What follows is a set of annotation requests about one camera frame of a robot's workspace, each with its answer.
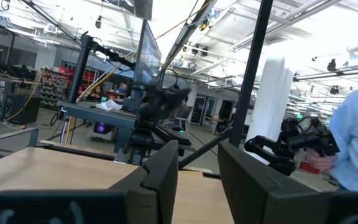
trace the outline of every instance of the chair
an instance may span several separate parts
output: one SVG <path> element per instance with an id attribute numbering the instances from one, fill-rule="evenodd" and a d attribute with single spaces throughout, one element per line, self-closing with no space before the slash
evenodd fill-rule
<path id="1" fill-rule="evenodd" d="M 177 117 L 175 118 L 179 121 L 179 126 L 181 127 L 181 129 L 186 132 L 189 130 L 188 123 L 189 123 L 189 119 L 190 119 L 192 111 L 193 111 L 193 107 L 187 106 L 187 107 L 181 109 L 180 111 L 178 111 Z"/>

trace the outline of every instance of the computer screen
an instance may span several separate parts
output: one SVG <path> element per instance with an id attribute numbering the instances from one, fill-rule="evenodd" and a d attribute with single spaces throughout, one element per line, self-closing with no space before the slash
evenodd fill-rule
<path id="1" fill-rule="evenodd" d="M 149 83 L 160 72 L 161 52 L 150 29 L 149 23 L 143 20 L 139 47 L 136 57 L 135 82 Z"/>
<path id="2" fill-rule="evenodd" d="M 219 170 L 234 223 L 358 223 L 358 193 L 317 192 L 228 142 Z"/>

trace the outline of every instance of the white paper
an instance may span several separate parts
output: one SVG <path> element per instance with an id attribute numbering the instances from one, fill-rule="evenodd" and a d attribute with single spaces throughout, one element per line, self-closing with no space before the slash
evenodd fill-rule
<path id="1" fill-rule="evenodd" d="M 122 105 L 117 104 L 113 100 L 108 100 L 104 103 L 96 103 L 96 107 L 105 111 L 121 110 Z"/>

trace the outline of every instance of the doorway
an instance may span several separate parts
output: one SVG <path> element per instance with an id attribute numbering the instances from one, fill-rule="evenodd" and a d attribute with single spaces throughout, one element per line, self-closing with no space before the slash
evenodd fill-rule
<path id="1" fill-rule="evenodd" d="M 204 115 L 203 115 L 203 125 L 209 125 L 209 122 L 211 121 L 211 119 L 214 115 L 215 115 L 215 110 L 216 110 L 216 104 L 218 102 L 217 98 L 213 98 L 210 96 L 206 97 L 206 103 L 205 103 L 205 107 L 204 107 Z"/>
<path id="2" fill-rule="evenodd" d="M 206 103 L 206 95 L 197 93 L 196 101 L 194 103 L 193 114 L 191 115 L 191 122 L 200 124 L 204 113 L 204 106 Z"/>
<path id="3" fill-rule="evenodd" d="M 221 120 L 229 120 L 230 114 L 233 110 L 234 101 L 224 100 L 222 102 L 222 107 L 219 112 L 219 118 Z"/>

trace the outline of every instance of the black box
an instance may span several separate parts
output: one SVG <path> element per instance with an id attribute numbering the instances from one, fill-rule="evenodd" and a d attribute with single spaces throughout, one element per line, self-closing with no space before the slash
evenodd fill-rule
<path id="1" fill-rule="evenodd" d="M 24 107 L 25 103 L 30 97 L 30 95 L 23 94 L 11 94 L 9 96 L 12 99 L 10 116 L 18 113 Z M 23 110 L 18 115 L 9 120 L 9 122 L 13 124 L 29 124 L 35 122 L 38 117 L 40 105 L 41 97 L 38 95 L 33 95 L 27 106 L 23 108 Z"/>

